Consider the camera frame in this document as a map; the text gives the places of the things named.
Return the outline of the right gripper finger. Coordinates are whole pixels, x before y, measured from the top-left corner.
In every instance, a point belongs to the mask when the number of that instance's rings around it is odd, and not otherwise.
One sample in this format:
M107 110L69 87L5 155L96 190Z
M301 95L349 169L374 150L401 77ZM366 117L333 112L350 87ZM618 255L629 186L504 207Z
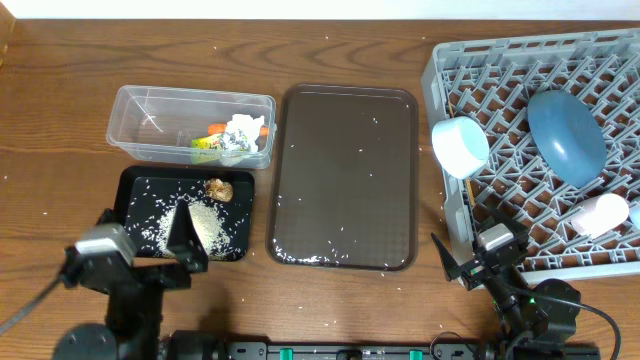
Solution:
M519 244L527 245L529 241L529 229L521 222L499 210L497 207L488 208L490 216L482 222L482 232L490 231L492 228L502 224L512 234Z
M432 241L438 251L440 261L447 280L455 280L460 277L460 268L457 261L451 255L449 250L444 246L442 241L435 233L431 234Z

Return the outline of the pile of white rice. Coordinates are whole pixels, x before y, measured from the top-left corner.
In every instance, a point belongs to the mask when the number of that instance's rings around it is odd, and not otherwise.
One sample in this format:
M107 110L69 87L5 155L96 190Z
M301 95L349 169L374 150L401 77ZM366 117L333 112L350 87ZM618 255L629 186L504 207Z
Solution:
M172 258L167 237L179 200L189 205L192 220L211 260L236 261L247 251L253 205L252 190L242 184L230 202L205 194L202 180L141 177L135 180L125 215L125 230L139 257Z

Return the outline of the brown food scrap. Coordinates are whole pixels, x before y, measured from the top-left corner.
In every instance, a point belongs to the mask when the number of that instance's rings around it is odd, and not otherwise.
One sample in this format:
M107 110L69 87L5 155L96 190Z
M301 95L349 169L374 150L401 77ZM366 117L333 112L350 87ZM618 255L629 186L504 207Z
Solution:
M219 178L209 179L204 184L205 194L216 201L230 202L233 198L233 187L229 182Z

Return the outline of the pink and white cup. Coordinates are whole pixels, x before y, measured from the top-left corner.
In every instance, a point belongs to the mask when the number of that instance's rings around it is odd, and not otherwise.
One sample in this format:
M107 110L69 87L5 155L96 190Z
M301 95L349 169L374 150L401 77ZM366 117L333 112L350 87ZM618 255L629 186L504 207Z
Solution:
M627 201L607 193L577 204L580 209L571 219L572 227L581 236L597 238L623 223L629 216Z

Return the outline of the light blue rice bowl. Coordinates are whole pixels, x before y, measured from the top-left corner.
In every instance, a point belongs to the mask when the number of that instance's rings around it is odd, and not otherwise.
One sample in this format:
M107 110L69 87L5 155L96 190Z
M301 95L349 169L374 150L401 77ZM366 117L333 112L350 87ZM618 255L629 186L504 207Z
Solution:
M431 133L432 146L441 167L457 179L465 179L488 161L488 139L479 124L466 116L438 122Z

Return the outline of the dark blue plate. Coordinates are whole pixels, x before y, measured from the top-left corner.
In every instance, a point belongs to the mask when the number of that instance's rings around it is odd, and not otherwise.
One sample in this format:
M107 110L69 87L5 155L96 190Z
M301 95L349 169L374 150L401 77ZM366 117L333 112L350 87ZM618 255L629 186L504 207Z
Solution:
M563 182L581 188L600 175L608 155L604 136L576 96L562 90L535 94L527 121L541 156Z

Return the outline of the orange carrot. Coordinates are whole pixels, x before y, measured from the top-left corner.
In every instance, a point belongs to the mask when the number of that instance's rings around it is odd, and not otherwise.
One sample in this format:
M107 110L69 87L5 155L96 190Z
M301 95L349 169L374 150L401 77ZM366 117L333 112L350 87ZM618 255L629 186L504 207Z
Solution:
M226 124L221 124L221 123L217 123L217 124L211 124L208 127L208 134L209 135L214 135L214 134L218 134L218 133L223 133L226 130L227 125ZM260 135L261 136L267 136L269 134L269 128L263 126L260 129Z

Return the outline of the blue and white cup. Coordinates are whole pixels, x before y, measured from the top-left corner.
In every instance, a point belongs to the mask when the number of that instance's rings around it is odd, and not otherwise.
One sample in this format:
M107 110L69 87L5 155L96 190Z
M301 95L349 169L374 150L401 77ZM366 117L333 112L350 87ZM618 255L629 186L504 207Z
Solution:
M636 228L640 228L640 204L639 204L639 202L635 202L634 204L630 205L629 218L630 218L631 223Z

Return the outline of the white napkin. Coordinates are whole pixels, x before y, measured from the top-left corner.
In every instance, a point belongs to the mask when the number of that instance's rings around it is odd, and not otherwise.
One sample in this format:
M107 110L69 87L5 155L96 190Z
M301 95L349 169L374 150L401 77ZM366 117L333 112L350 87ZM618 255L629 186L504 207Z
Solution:
M251 115L234 114L226 124L220 138L220 145L225 156L220 160L223 166L235 166L250 153L258 151L257 139L265 117L253 118Z

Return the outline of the wooden chopstick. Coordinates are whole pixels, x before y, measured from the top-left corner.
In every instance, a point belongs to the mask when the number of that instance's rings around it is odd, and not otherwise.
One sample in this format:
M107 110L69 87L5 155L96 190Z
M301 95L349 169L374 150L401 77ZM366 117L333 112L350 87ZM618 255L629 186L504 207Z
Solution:
M453 104L451 103L451 100L447 101L447 108L448 108L448 112L449 112L450 118L454 118L455 117L455 111L454 111L454 108L453 108ZM466 178L464 180L464 183L465 183L465 188L467 190L467 195L468 195L468 198L469 198L469 203L470 203L471 209L473 209L473 207L476 205L476 201L475 201L475 196L473 194L473 189L472 189L472 186L471 186L471 179L470 178Z

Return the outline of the green foil snack wrapper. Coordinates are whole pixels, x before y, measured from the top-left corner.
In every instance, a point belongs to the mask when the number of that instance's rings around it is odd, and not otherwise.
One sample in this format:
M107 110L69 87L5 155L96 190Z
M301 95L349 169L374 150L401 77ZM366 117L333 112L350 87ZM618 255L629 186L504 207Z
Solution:
M191 141L191 161L193 164L219 162L223 166L233 166L251 150L248 138L242 131L222 132Z

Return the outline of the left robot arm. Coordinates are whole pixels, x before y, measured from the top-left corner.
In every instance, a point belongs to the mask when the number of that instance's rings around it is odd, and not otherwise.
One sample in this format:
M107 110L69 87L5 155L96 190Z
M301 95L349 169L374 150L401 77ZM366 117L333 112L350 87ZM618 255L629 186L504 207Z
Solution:
M169 226L173 263L136 267L135 244L111 215L106 210L99 224L65 249L59 272L67 288L82 286L108 296L105 322L67 332L55 347L55 359L156 359L164 293L189 289L192 275L208 270L186 201L177 203Z

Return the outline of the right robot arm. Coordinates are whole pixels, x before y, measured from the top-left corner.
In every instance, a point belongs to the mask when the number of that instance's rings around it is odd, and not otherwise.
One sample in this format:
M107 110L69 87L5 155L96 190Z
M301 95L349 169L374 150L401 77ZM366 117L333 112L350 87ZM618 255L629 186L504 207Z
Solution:
M568 283L551 279L530 288L517 266L528 254L527 227L492 208L473 241L472 258L458 263L437 236L447 280L459 279L467 290L484 287L494 301L501 334L494 343L472 351L475 359L568 359L575 350L566 341L576 332L579 310L568 302L581 295Z

